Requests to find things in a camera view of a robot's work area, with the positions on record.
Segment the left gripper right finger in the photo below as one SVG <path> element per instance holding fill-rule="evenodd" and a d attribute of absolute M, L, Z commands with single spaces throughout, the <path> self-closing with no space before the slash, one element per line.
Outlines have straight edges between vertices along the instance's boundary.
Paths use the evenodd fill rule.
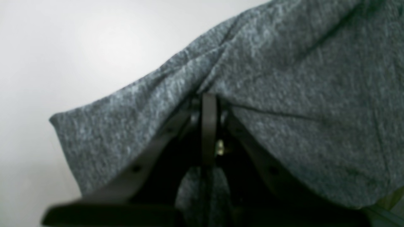
<path fill-rule="evenodd" d="M 370 227 L 362 211 L 314 195 L 253 138 L 226 103 L 202 95 L 202 167 L 219 167 L 233 227 Z"/>

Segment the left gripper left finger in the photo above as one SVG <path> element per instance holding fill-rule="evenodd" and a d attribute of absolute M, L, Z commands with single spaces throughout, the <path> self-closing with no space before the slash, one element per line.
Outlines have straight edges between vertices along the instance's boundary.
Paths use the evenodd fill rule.
<path fill-rule="evenodd" d="M 188 102 L 137 158 L 107 185 L 71 203 L 50 207 L 46 227 L 184 227 L 175 207 L 181 180 L 198 161 L 201 100 Z"/>

